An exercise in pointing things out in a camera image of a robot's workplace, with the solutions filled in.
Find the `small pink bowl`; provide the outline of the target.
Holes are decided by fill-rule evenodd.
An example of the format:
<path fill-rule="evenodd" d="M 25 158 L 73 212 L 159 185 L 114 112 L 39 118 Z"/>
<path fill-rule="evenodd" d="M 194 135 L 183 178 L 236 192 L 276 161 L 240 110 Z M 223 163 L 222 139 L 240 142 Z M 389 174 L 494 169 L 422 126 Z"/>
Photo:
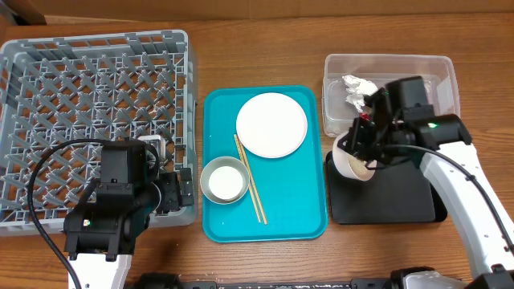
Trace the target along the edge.
<path fill-rule="evenodd" d="M 347 177 L 347 178 L 350 178 L 353 180 L 363 181 L 363 180 L 360 180 L 357 178 L 357 176 L 353 173 L 353 171 L 351 170 L 351 168 L 349 166 L 348 156 L 352 156 L 352 155 L 348 154 L 346 151 L 344 151 L 343 149 L 341 149 L 337 146 L 338 142 L 341 139 L 343 139 L 347 134 L 348 134 L 348 132 L 343 132 L 334 140 L 333 145 L 332 145 L 332 161 L 337 169 L 337 172 L 340 175 L 342 175 L 343 177 Z"/>

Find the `white napkin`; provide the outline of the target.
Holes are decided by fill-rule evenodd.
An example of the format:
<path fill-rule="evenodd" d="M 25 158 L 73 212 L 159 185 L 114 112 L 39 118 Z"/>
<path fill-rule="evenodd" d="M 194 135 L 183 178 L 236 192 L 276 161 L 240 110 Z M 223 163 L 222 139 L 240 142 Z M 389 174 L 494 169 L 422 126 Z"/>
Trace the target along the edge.
<path fill-rule="evenodd" d="M 359 113 L 363 113 L 365 97 L 371 96 L 377 92 L 377 85 L 372 81 L 358 78 L 354 75 L 344 75 L 342 79 L 346 85 L 346 91 L 348 92 L 345 101 L 354 106 Z"/>

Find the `white rice pile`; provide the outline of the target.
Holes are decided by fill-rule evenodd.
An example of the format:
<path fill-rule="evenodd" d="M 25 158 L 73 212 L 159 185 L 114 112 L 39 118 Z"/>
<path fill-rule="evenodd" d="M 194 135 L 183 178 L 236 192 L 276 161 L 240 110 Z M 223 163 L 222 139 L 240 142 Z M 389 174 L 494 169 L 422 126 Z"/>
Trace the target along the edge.
<path fill-rule="evenodd" d="M 373 176 L 373 171 L 366 168 L 365 161 L 359 160 L 353 156 L 348 156 L 348 162 L 351 170 L 358 179 L 367 181 Z"/>

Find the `white paper cup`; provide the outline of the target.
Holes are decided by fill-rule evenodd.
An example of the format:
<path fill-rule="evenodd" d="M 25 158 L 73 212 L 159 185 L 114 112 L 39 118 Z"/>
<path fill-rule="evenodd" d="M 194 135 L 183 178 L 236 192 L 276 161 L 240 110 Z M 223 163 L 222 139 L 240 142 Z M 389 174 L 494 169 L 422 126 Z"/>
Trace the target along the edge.
<path fill-rule="evenodd" d="M 236 199 L 244 187 L 242 174 L 230 166 L 217 168 L 209 178 L 211 193 L 222 201 Z"/>

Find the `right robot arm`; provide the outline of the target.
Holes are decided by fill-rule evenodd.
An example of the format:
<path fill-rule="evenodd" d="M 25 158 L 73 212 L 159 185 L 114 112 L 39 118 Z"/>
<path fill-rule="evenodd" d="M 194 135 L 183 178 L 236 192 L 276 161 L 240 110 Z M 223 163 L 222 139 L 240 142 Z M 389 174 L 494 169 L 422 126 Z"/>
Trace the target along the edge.
<path fill-rule="evenodd" d="M 485 176 L 471 134 L 455 114 L 438 116 L 420 76 L 398 79 L 364 98 L 335 149 L 367 169 L 412 161 L 434 187 L 463 240 L 473 280 L 464 283 L 428 267 L 392 272 L 392 288 L 511 288 L 513 221 Z"/>

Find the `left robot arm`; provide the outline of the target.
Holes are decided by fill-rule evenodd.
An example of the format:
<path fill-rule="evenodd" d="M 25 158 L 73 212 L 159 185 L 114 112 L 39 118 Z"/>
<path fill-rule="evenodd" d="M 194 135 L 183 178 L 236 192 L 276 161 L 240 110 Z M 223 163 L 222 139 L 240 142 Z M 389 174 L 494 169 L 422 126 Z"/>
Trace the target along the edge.
<path fill-rule="evenodd" d="M 143 140 L 107 140 L 100 175 L 84 189 L 63 228 L 70 288 L 122 288 L 137 237 L 152 214 L 193 206 L 191 169 L 167 172 L 158 151 Z"/>

